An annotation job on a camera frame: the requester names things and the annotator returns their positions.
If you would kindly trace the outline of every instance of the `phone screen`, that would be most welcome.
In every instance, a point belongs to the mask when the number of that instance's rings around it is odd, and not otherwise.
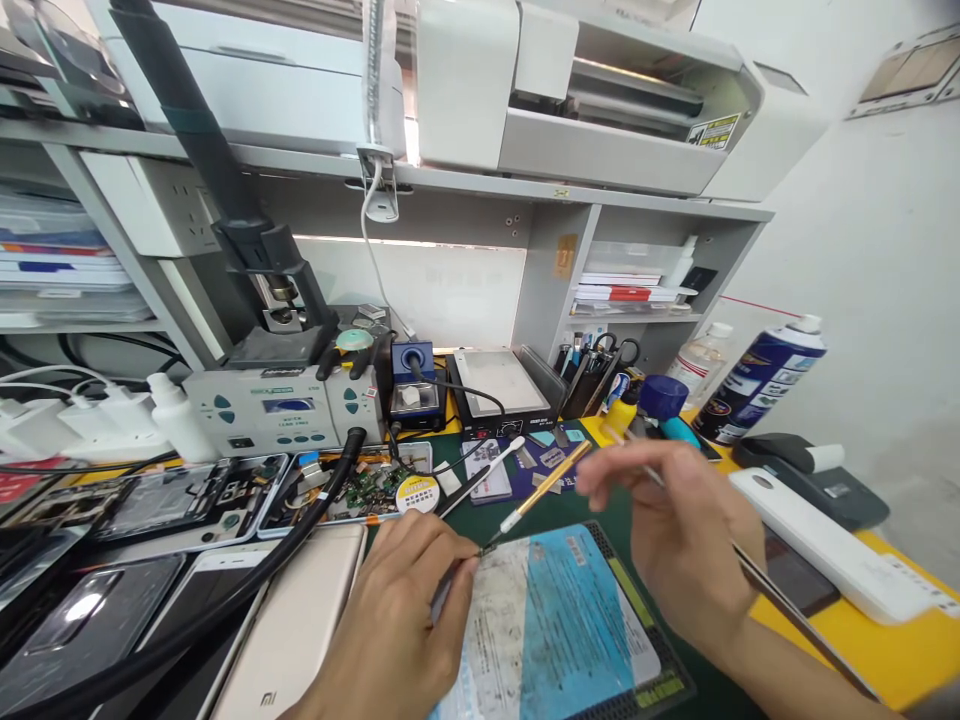
[[[204,572],[194,572],[180,590],[173,604],[154,629],[144,647],[150,647],[160,639],[167,637],[181,627],[183,623],[200,612],[203,608],[215,603],[229,593],[252,568],[227,568]],[[206,664],[189,680],[183,689],[167,705],[159,718],[163,720],[182,720],[196,717],[203,707],[203,703],[216,682],[217,674],[236,640],[240,628],[230,634],[221,646],[210,656]],[[105,703],[98,713],[96,720],[127,720],[137,704],[159,682],[172,663],[136,685],[117,695]]]
[[[766,525],[767,575],[804,617],[811,617],[840,599],[840,591],[819,570]]]

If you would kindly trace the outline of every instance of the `white cable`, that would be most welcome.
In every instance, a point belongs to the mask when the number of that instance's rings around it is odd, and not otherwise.
[[[109,386],[116,385],[116,383],[113,382],[113,380],[106,377],[105,375],[101,375],[96,370],[91,370],[90,368],[82,368],[79,365],[44,365],[43,367],[39,367],[39,368],[28,368],[27,370],[20,370],[19,372],[11,373],[9,375],[4,375],[3,377],[0,377],[0,383],[5,383],[8,380],[18,380],[22,377],[29,377],[31,375],[36,375],[37,373],[53,372],[54,370],[76,370],[77,372],[86,373],[87,375],[90,375],[91,377],[96,378],[97,380],[102,382],[104,385],[109,385]]]
[[[52,392],[59,392],[59,393],[63,393],[64,395],[69,395],[71,398],[73,397],[73,393],[70,392],[69,390],[65,390],[64,388],[58,388],[56,385],[44,385],[43,383],[7,383],[7,382],[0,382],[0,388],[5,388],[5,387],[32,387],[32,388],[39,388],[40,390],[50,390],[50,391],[52,391]]]
[[[377,188],[380,187],[380,179],[383,177],[383,160],[376,157],[373,162],[373,181],[370,183],[370,188],[363,198],[363,205],[360,206],[360,232],[363,233],[363,242],[366,243],[367,252],[370,253],[370,262],[373,263],[373,274],[377,278],[377,286],[380,288],[380,297],[383,298],[383,304],[390,308],[390,313],[397,318],[397,322],[403,326],[403,331],[407,334],[407,338],[413,340],[416,337],[413,330],[404,322],[403,318],[400,317],[400,313],[390,304],[390,301],[387,300],[387,291],[383,289],[383,278],[380,277],[380,266],[377,265],[377,258],[373,254],[373,244],[370,242],[370,234],[367,232],[367,210],[370,209],[373,195],[377,191]]]

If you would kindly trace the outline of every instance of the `warning label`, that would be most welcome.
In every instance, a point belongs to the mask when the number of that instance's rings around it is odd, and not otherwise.
[[[737,113],[736,115],[728,115],[694,125],[687,135],[687,142],[691,145],[699,145],[713,150],[723,150],[730,141],[733,129],[737,126],[739,119],[740,113]]]

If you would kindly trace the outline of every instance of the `white bottle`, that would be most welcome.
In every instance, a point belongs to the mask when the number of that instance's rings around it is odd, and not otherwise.
[[[726,365],[724,352],[732,332],[733,328],[726,323],[712,323],[706,335],[680,348],[676,359],[670,364],[665,374],[682,382],[690,391],[683,404],[684,410],[700,407],[710,378]]]
[[[187,462],[214,462],[220,453],[207,438],[186,393],[163,373],[147,378],[153,393],[153,421]]]
[[[680,250],[680,259],[677,260],[677,265],[673,268],[673,272],[660,281],[663,287],[681,287],[684,278],[687,277],[687,273],[690,272],[690,268],[693,267],[693,250],[696,245],[696,235],[691,235],[687,238],[687,241],[683,244],[683,248]]]

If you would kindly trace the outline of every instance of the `plastic bottle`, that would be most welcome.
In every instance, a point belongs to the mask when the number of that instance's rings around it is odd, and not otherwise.
[[[187,462],[214,462],[220,453],[207,438],[186,393],[163,373],[147,378],[153,394],[153,421]]]
[[[600,431],[612,440],[623,440],[627,428],[637,416],[637,401],[640,399],[640,383],[636,380],[623,391],[623,395],[613,401],[600,426]]]
[[[705,440],[732,445],[826,353],[816,315],[764,330],[704,404],[693,429]]]
[[[683,404],[684,410],[700,407],[703,391],[712,377],[727,364],[724,353],[730,344],[733,328],[726,323],[711,323],[707,334],[691,340],[677,353],[677,357],[664,373],[687,386],[690,394]]]
[[[684,278],[687,277],[687,273],[690,272],[690,268],[693,267],[693,249],[696,245],[696,235],[691,235],[687,238],[687,241],[683,244],[683,249],[680,251],[680,259],[677,260],[673,272],[660,282],[663,287],[680,287],[683,284]]]

